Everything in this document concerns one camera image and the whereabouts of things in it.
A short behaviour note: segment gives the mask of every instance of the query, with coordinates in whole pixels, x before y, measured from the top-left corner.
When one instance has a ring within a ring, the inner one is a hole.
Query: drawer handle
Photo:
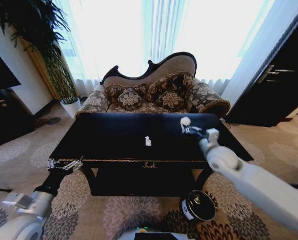
[[[146,161],[146,162],[144,163],[144,166],[142,166],[142,167],[143,167],[144,169],[155,169],[155,168],[157,168],[155,162],[153,162],[152,165],[149,165],[149,162],[148,162],[148,161]]]

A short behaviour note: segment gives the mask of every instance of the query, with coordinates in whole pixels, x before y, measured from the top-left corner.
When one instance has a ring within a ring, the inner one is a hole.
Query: white plant pot
[[[62,107],[67,111],[67,113],[70,115],[71,118],[75,118],[75,113],[80,109],[81,103],[80,99],[77,97],[77,101],[75,103],[71,104],[64,104],[62,101],[60,101]]]

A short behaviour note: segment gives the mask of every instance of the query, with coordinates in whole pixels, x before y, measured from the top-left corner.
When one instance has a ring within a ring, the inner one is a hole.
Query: patterned carpet
[[[56,104],[36,122],[36,131],[0,146],[0,188],[30,194],[39,186],[48,175],[46,159],[73,121]],[[288,183],[298,183],[298,115],[271,128],[227,127],[255,158],[255,164]],[[78,171],[63,180],[43,239],[113,240],[126,229],[149,225],[197,240],[298,240],[297,233],[275,223],[224,177],[213,174],[203,190],[215,201],[216,217],[192,223],[182,216],[177,197],[91,196]],[[0,192],[0,202],[6,196]],[[0,204],[0,226],[15,216],[13,208]]]

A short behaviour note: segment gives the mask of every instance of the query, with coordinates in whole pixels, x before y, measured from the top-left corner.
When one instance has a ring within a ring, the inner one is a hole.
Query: potted plant
[[[0,26],[3,33],[6,26],[13,27],[15,46],[18,38],[23,38],[30,44],[25,50],[41,53],[61,105],[74,118],[81,104],[61,59],[58,41],[65,39],[56,29],[69,31],[62,10],[52,0],[0,0]]]

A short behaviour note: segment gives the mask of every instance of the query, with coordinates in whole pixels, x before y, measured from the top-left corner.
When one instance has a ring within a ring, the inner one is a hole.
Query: black table
[[[184,196],[212,174],[197,137],[181,132],[184,116],[203,131],[218,129],[220,145],[253,160],[215,115],[185,113],[82,113],[50,158],[66,165],[83,156],[80,170],[95,196]],[[96,177],[91,168],[99,168]],[[191,169],[204,169],[197,181]]]

